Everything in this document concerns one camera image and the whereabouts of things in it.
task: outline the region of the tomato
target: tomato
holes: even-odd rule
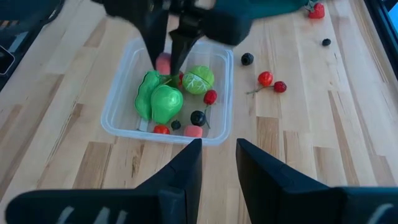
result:
[[[157,125],[154,128],[154,133],[157,134],[170,134],[170,130],[166,125]]]
[[[274,76],[272,75],[271,72],[263,72],[259,75],[257,80],[259,81],[259,83],[262,86],[267,87],[267,86],[271,85],[273,79],[274,79]]]

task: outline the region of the wood grain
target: wood grain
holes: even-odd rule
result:
[[[397,184],[394,72],[362,0],[324,3],[322,20],[299,10],[254,21],[233,49],[232,130],[220,146],[203,148],[198,223],[250,223],[236,170],[237,138],[330,186]],[[214,0],[198,4],[209,8]],[[168,30],[177,26],[178,18],[170,17]],[[8,202],[23,192],[131,189],[183,150],[119,138],[101,127],[124,48],[139,36],[130,23],[82,0],[66,1],[43,28],[0,92],[0,223]],[[320,44],[325,38],[328,47]],[[242,66],[246,52],[254,63]],[[205,63],[222,72],[221,59],[197,57],[183,69]],[[263,71],[286,82],[287,91],[245,94],[258,87]]]

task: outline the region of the blueberry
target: blueberry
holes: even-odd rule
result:
[[[252,54],[245,53],[244,55],[242,55],[242,58],[241,58],[242,65],[245,65],[245,66],[251,65],[253,63],[253,61],[254,61],[254,56]]]
[[[331,44],[331,40],[330,39],[325,39],[322,41],[322,46],[326,47],[329,46]]]
[[[202,111],[194,111],[191,114],[191,123],[193,125],[202,127],[206,124],[206,115]]]
[[[181,123],[178,120],[172,122],[172,129],[173,131],[178,130],[181,128]]]

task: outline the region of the plastic container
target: plastic container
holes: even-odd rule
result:
[[[166,44],[166,52],[170,52],[170,43]],[[229,136],[232,120],[233,102],[233,53],[222,45],[211,42],[197,42],[181,71],[187,72],[195,65],[209,66],[215,75],[213,89],[217,91],[218,98],[214,105],[206,111],[210,124],[203,128],[203,145],[216,146]],[[113,80],[109,95],[106,99],[101,116],[102,127],[110,134],[128,138],[145,139],[169,143],[188,144],[193,138],[183,135],[185,126],[191,125],[190,115],[195,110],[204,111],[206,104],[204,95],[191,95],[181,87],[184,102],[179,114],[172,118],[167,126],[171,134],[152,133],[153,121],[145,121],[138,115],[134,100],[138,87],[146,71],[152,70],[152,65],[142,39],[136,39],[127,44],[124,56],[121,59],[118,71]],[[173,131],[170,124],[179,120],[182,127]]]

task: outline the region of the pink fruit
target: pink fruit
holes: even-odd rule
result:
[[[203,129],[199,126],[188,125],[185,127],[184,136],[201,138],[203,135]]]
[[[161,75],[170,75],[170,62],[171,55],[169,53],[161,53],[156,59],[156,70],[158,70]]]

